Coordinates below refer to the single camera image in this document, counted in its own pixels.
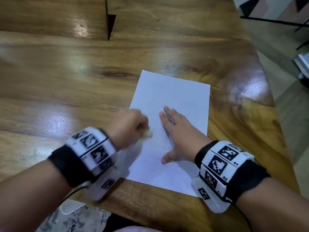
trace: sheet of paper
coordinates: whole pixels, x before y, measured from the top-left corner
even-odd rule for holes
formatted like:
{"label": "sheet of paper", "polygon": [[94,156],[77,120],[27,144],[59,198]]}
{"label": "sheet of paper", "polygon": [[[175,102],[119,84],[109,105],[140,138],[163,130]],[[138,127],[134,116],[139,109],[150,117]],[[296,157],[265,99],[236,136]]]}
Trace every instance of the sheet of paper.
{"label": "sheet of paper", "polygon": [[191,181],[199,169],[187,161],[162,164],[162,156],[172,149],[159,112],[167,105],[175,108],[207,134],[210,85],[142,71],[131,103],[149,118],[153,137],[144,141],[139,156],[129,168],[127,179],[196,196]]}

